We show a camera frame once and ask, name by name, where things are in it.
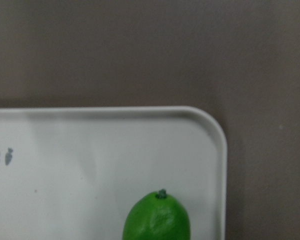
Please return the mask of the green lime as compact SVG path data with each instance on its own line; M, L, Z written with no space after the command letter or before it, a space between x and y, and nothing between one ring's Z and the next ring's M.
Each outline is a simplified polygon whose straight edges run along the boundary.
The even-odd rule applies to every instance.
M191 224L185 207L163 188L140 199L130 210L123 240L189 240Z

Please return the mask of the white rabbit tray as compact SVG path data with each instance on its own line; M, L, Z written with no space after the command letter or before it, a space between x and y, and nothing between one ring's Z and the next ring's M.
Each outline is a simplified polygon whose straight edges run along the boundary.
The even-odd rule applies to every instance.
M193 240L225 238L227 141L189 106L0 109L0 240L119 240L165 189Z

